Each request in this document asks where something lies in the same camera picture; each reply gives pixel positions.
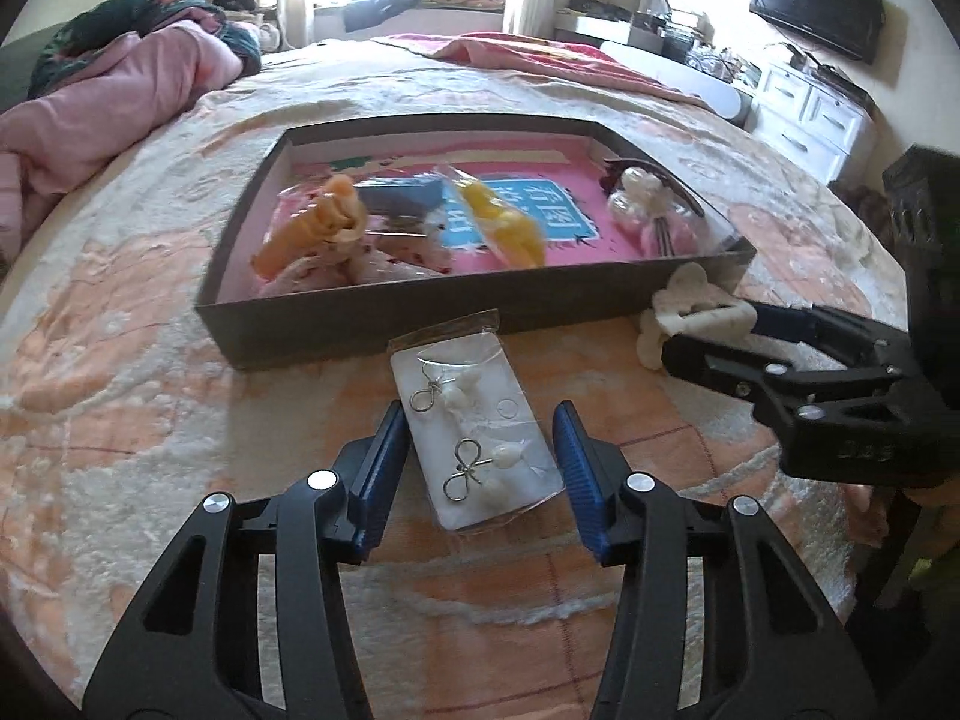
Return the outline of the person's right hand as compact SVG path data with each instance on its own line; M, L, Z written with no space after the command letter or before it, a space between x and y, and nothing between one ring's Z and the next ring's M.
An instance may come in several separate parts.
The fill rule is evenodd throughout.
M889 533L887 509L882 494L871 486L841 484L844 505L848 512L848 532L856 543L878 548ZM952 476L939 488L908 489L907 496L921 507L939 509L929 535L921 541L921 553L939 557L958 543L958 478Z

